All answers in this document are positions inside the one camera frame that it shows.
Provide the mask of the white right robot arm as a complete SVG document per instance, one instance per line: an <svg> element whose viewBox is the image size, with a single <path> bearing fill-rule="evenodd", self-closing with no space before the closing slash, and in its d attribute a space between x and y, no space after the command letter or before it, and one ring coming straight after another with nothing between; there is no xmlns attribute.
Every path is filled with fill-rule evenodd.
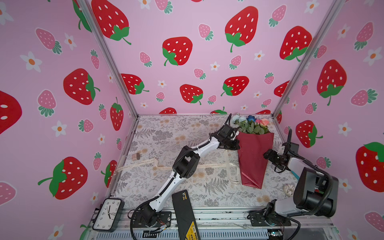
<svg viewBox="0 0 384 240"><path fill-rule="evenodd" d="M249 212L247 219L253 227L261 226L290 226L293 217L324 216L332 217L337 208L339 183L319 166L298 155L299 145L291 142L292 130L288 139L276 152L272 149L264 153L278 170L278 173L290 171L299 177L293 196L284 200L272 200L267 206L258 211Z"/></svg>

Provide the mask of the dark red wrapping paper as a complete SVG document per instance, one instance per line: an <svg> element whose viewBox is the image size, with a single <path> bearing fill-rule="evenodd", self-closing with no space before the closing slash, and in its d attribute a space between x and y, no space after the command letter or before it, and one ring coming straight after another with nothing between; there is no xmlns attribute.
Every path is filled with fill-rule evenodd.
<svg viewBox="0 0 384 240"><path fill-rule="evenodd" d="M273 147L274 133L263 135L239 133L239 167L244 186L261 189L268 160L264 153Z"/></svg>

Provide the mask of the large pink fake rose stem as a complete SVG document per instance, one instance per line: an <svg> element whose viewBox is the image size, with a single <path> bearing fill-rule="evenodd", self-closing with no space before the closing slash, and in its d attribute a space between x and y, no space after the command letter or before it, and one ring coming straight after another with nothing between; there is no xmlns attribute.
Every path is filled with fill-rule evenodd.
<svg viewBox="0 0 384 240"><path fill-rule="evenodd" d="M269 120L267 119L261 119L259 125L261 127L260 129L260 135L263 135L263 134L267 134L269 133L269 129L268 129L268 124L269 124Z"/></svg>

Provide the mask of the beige ribbon pile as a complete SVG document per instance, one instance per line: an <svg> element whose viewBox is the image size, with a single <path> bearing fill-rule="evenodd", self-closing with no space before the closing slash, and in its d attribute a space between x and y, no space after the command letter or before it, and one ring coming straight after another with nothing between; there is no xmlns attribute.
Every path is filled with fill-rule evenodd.
<svg viewBox="0 0 384 240"><path fill-rule="evenodd" d="M154 164L154 166L161 171L181 170L182 178L191 177L194 174L193 172L196 169L226 168L228 180L234 185L241 184L242 182L241 182L240 167L230 162L228 151L225 151L223 153L223 157L225 162L222 164L206 164L206 165L199 165L197 158L192 158L190 160L183 158L181 161L177 162L177 165L175 167L160 167L158 159L152 158L149 160L141 161L133 165L117 168L115 170L114 176L123 170L133 169L135 167L148 165L148 164Z"/></svg>

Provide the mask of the white fake flower stem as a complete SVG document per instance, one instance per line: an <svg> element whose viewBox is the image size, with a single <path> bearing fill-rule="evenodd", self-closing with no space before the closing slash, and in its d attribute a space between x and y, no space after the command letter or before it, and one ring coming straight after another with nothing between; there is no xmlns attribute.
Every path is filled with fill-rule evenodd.
<svg viewBox="0 0 384 240"><path fill-rule="evenodd" d="M248 123L247 117L235 115L231 121L233 124L238 126L240 132L245 134L254 134L255 123Z"/></svg>

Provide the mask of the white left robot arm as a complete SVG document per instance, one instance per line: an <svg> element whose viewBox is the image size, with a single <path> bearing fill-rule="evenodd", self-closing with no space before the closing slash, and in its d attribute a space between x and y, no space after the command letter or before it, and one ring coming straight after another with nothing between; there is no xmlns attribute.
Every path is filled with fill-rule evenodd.
<svg viewBox="0 0 384 240"><path fill-rule="evenodd" d="M155 215L164 208L166 200L184 179L188 179L196 172L200 158L204 157L216 149L239 150L238 128L231 126L231 116L229 115L224 125L214 133L209 134L209 138L201 144L189 147L184 146L177 156L172 173L167 181L155 196L140 204L133 212L139 212L147 225L151 226L155 220Z"/></svg>

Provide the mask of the blue fake rose stem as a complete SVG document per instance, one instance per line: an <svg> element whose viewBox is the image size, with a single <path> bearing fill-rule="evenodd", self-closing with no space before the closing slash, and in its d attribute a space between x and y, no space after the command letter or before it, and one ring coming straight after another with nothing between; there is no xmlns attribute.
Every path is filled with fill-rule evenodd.
<svg viewBox="0 0 384 240"><path fill-rule="evenodd" d="M255 116L249 115L249 116L247 117L247 121L248 121L248 123L255 123L256 120L257 120L257 119L255 118Z"/></svg>

